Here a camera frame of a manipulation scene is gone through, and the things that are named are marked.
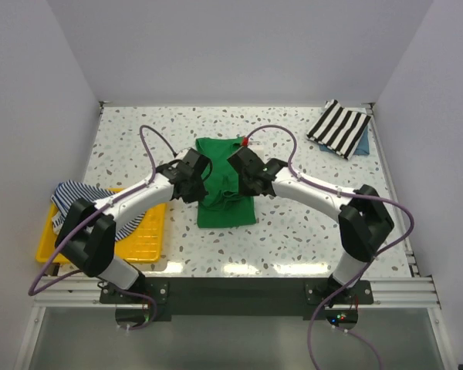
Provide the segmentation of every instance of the black mounting plate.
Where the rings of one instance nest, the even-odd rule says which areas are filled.
[[[310,319],[327,296],[327,277],[146,277],[146,289],[163,314],[227,316],[300,316]],[[339,294],[334,304],[373,304],[369,281],[358,281]],[[120,295],[106,287],[101,304],[142,304],[144,300]],[[324,319],[324,310],[318,319]]]

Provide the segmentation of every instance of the cable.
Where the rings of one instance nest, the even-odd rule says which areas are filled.
[[[362,337],[361,335],[358,335],[357,333],[354,333],[351,330],[346,330],[345,331],[345,329],[342,329],[342,328],[339,328],[339,327],[335,327],[335,328],[337,330],[342,331],[343,333],[349,334],[352,337],[357,338],[359,341],[362,341],[363,343],[365,343],[372,350],[372,352],[376,355],[376,359],[377,359],[377,363],[379,364],[379,368],[384,368],[383,359],[380,357],[379,352],[376,350],[376,348],[373,346],[372,343],[370,343],[364,337]]]
[[[154,318],[156,318],[156,313],[157,313],[157,304],[156,304],[156,301],[151,298],[149,295],[145,295],[145,294],[140,294],[140,293],[133,293],[132,291],[126,291],[124,289],[120,289],[119,287],[117,287],[115,284],[112,284],[113,285],[113,288],[118,291],[119,293],[121,294],[124,294],[124,295],[129,295],[131,297],[135,297],[135,298],[142,298],[142,299],[146,299],[149,301],[150,305],[153,306],[153,314],[151,315],[151,317],[149,318],[149,320],[146,320],[143,324],[141,325],[137,325],[137,326],[130,326],[129,327],[129,330],[139,330],[139,329],[142,329],[142,328],[146,328],[151,322],[154,321]]]
[[[168,142],[168,140],[166,140],[164,138],[163,135],[161,135],[156,129],[154,129],[153,127],[151,126],[148,126],[148,125],[141,125],[139,127],[139,135],[140,135],[140,138],[142,139],[142,144],[144,145],[144,149],[146,150],[146,152],[149,154],[149,147],[147,146],[146,144],[146,141],[144,140],[144,129],[149,129],[151,130],[152,132],[154,132],[155,134],[157,134],[160,139],[162,139],[164,141],[165,144],[167,144],[168,148],[170,148],[171,150],[171,153],[173,154],[173,157],[176,157],[177,156],[177,152],[175,152],[175,149],[173,149],[173,147],[171,146],[171,144]]]
[[[290,156],[288,158],[288,169],[289,169],[289,172],[296,178],[298,178],[300,181],[302,181],[303,183],[306,183],[308,185],[310,185],[311,187],[315,187],[316,189],[319,189],[319,190],[322,190],[322,191],[326,191],[327,193],[332,193],[332,194],[336,194],[338,195],[338,192],[336,190],[333,190],[333,189],[330,189],[329,187],[325,187],[323,185],[320,185],[318,183],[314,183],[310,180],[307,180],[301,176],[299,176],[299,174],[293,169],[293,166],[292,166],[292,161],[293,161],[293,157],[295,156],[295,153],[296,153],[296,150],[297,150],[297,141],[296,141],[296,138],[295,138],[295,135],[293,135],[292,131],[290,131],[289,129],[283,127],[283,126],[280,126],[280,125],[264,125],[264,126],[260,126],[260,127],[257,127],[256,129],[254,129],[253,131],[251,131],[246,137],[247,139],[250,139],[250,137],[256,133],[257,131],[259,130],[263,130],[263,129],[268,129],[268,128],[272,128],[272,129],[279,129],[279,130],[282,130],[282,131],[285,131],[286,133],[288,133],[290,135],[290,137],[292,138],[292,141],[293,141],[293,149],[292,149],[292,152],[290,153]],[[415,227],[415,221],[414,221],[414,217],[413,215],[411,214],[410,210],[408,210],[405,206],[399,204],[398,202],[395,202],[394,200],[391,200],[391,199],[387,199],[387,198],[382,198],[382,197],[375,197],[375,196],[372,196],[372,195],[362,195],[362,194],[355,194],[355,193],[346,193],[346,192],[340,192],[340,195],[343,196],[343,197],[350,197],[350,198],[357,198],[357,199],[364,199],[364,200],[375,200],[375,201],[379,201],[379,202],[383,202],[383,203],[388,203],[388,204],[391,204],[392,206],[395,206],[395,207],[398,207],[400,208],[403,212],[405,212],[405,214],[408,216],[408,219],[410,221],[410,226],[409,228],[407,229],[407,231],[401,235],[399,238],[397,238],[396,240],[392,241],[391,243],[389,243],[386,247],[380,249],[377,253],[376,253],[376,256],[379,256],[380,254],[384,253],[385,251],[387,251],[388,249],[394,247],[396,244],[400,243],[401,241],[403,241],[404,239],[406,239],[408,237],[408,235],[411,234],[411,232],[413,231],[414,227]],[[317,315],[320,313],[321,309],[326,305],[326,304],[329,304],[329,302],[334,298],[336,297],[341,291],[345,290],[346,288],[348,288],[353,282],[357,281],[357,279],[361,278],[363,273],[370,267],[370,265],[372,264],[373,260],[367,264],[364,268],[362,268],[350,281],[348,281],[345,285],[343,285],[341,288],[339,288],[338,290],[334,291],[331,295],[329,295],[327,298],[325,298],[316,308],[316,310],[314,311],[312,317],[310,318],[310,322],[309,322],[309,328],[307,329],[307,347],[309,349],[309,355],[310,355],[310,359],[312,360],[312,363],[314,365],[314,367],[317,369],[317,370],[321,370],[319,364],[317,363],[316,359],[315,359],[315,356],[313,354],[313,350],[312,350],[312,335],[311,335],[311,332],[312,332],[312,328],[313,328],[313,323],[317,317]],[[378,360],[380,359],[380,356],[379,354],[377,353],[376,349],[374,346],[370,345],[370,348],[374,351],[374,354],[376,355],[376,357],[378,358]],[[379,366],[380,366],[380,369],[383,369],[383,364],[382,362],[379,362]]]
[[[350,302],[350,308],[348,308],[348,311],[351,311],[354,302],[355,302],[355,311],[358,312],[358,295],[356,294],[353,297],[352,301]]]
[[[153,169],[152,174],[151,174],[150,179],[149,179],[149,183],[152,183],[154,178],[156,177],[156,163],[154,162],[153,155],[151,154],[149,146],[147,145],[146,140],[144,139],[144,135],[143,135],[143,129],[144,128],[148,128],[149,130],[156,133],[168,145],[168,147],[171,149],[171,151],[173,153],[175,153],[175,151],[173,150],[173,148],[169,144],[169,142],[158,131],[156,131],[152,127],[149,127],[147,125],[142,125],[139,128],[140,139],[142,140],[142,144],[144,146],[144,149],[146,150],[147,156],[148,156],[149,161],[151,163],[151,167]],[[117,197],[114,197],[113,198],[113,204],[119,202],[120,200],[122,200],[125,197],[128,197],[128,196],[136,193],[139,190],[142,190],[146,186],[147,185],[145,183],[143,183],[140,186],[134,187],[132,190],[127,191],[126,193],[123,193],[123,194],[121,194],[121,195],[119,195]],[[63,248],[73,238],[73,236],[76,235],[80,230],[82,230],[91,220],[94,220],[96,217],[98,217],[102,212],[104,212],[109,207],[111,207],[111,205],[109,203],[105,204],[104,206],[102,206],[101,208],[99,208],[98,210],[96,210],[95,212],[90,214],[85,220],[83,220],[80,224],[78,224],[76,227],[74,227],[74,229],[67,234],[67,236],[60,242],[59,246],[53,251],[53,254],[49,257],[47,262],[45,262],[44,265],[41,267],[41,270],[39,271],[38,275],[32,281],[31,286],[29,287],[29,290],[28,290],[28,295],[30,295],[30,296],[37,295],[38,293],[44,291],[45,289],[51,287],[52,285],[58,283],[59,281],[65,279],[65,278],[67,278],[69,276],[72,276],[74,274],[77,274],[77,273],[81,272],[80,270],[70,271],[67,274],[64,274],[62,276],[58,276],[56,279],[48,282],[47,284],[43,285],[42,287],[36,288],[38,286],[38,283],[41,280],[42,276],[46,273],[46,270],[48,269],[48,267],[53,263],[53,260],[55,259],[55,257],[58,256],[60,254],[60,252],[62,252]]]

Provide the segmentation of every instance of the green cloth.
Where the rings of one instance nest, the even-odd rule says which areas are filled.
[[[199,202],[198,227],[219,228],[255,224],[254,199],[238,194],[238,174],[227,159],[242,143],[237,139],[195,140],[199,153],[213,163],[213,172],[204,183],[209,195]]]

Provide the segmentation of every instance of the blue cloth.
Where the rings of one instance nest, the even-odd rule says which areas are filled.
[[[84,198],[89,202],[94,202],[95,200],[106,198],[114,194],[114,191],[93,187],[91,185],[78,183],[77,181],[72,180],[67,180],[65,183],[59,183],[52,195],[52,202],[59,209],[59,212],[53,216],[52,219],[53,232],[55,232],[55,234],[60,232],[63,221],[65,221],[65,217],[69,213],[70,206],[75,200]],[[136,230],[137,226],[139,226],[144,215],[145,214],[140,214],[121,227],[115,234],[115,241],[120,241],[132,234],[132,232]]]
[[[325,145],[319,145],[321,152],[331,152],[334,153],[331,149],[328,149]],[[357,148],[353,153],[357,156],[368,156],[370,154],[369,150],[369,127],[367,126],[360,137]]]

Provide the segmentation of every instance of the glass panel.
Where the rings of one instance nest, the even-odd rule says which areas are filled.
[[[129,335],[111,308],[51,308],[31,369],[306,369],[308,322],[300,318],[180,316]],[[375,345],[391,370],[444,369],[427,310],[360,310],[354,331]],[[326,370],[377,369],[358,339],[317,321],[313,347]]]

